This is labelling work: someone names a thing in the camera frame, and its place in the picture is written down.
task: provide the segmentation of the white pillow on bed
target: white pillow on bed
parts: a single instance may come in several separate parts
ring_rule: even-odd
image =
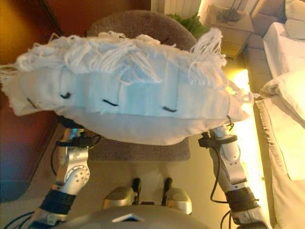
[[[305,122],[305,70],[282,74],[261,89],[268,94],[278,94],[284,103]]]
[[[286,0],[285,29],[290,38],[305,39],[305,2]]]

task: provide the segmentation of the warm light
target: warm light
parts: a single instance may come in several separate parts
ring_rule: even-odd
[[[246,69],[234,72],[228,76],[238,87],[246,92],[250,91],[248,71]],[[259,205],[269,217],[266,188],[264,183],[264,173],[262,166],[261,153],[257,138],[257,130],[251,104],[244,104],[242,107],[249,114],[249,118],[242,122],[235,123],[234,133],[237,135],[237,143],[241,149],[241,163],[244,168],[249,186]]]

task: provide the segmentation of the white pillow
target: white pillow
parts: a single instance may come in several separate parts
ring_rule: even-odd
[[[287,17],[285,29],[289,37],[305,39],[305,2],[286,0],[285,13]]]
[[[290,38],[305,40],[305,21],[287,19],[285,29]]]
[[[294,0],[292,2],[287,1],[285,14],[289,19],[305,21],[305,2],[300,0]]]
[[[225,77],[221,37],[212,28],[190,52],[148,36],[60,37],[4,67],[2,90],[16,115],[54,110],[113,140],[171,145],[248,117],[252,95]]]
[[[282,74],[261,89],[268,94],[278,94],[290,110],[305,122],[305,70]]]

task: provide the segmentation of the green plant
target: green plant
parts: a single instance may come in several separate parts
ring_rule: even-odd
[[[199,21],[200,17],[197,13],[187,19],[181,19],[178,14],[168,14],[171,18],[175,19],[181,25],[183,25],[196,39],[199,39],[204,33],[210,30],[209,27],[204,26]]]

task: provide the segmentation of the white bedsheet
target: white bedsheet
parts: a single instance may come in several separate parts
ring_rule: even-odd
[[[287,109],[281,97],[264,99],[273,134],[291,180],[305,181],[305,124]]]
[[[273,23],[264,36],[264,48],[272,76],[305,69],[305,41],[290,39],[283,24]]]
[[[277,221],[275,229],[302,229],[305,225],[305,180],[291,180],[289,178],[284,157],[270,121],[271,116],[276,116],[279,112],[283,113],[281,109],[284,110],[285,106],[279,96],[256,101],[256,104],[260,110],[269,143],[274,209]],[[286,128],[286,134],[289,135],[289,127],[287,129],[283,123],[282,128]]]

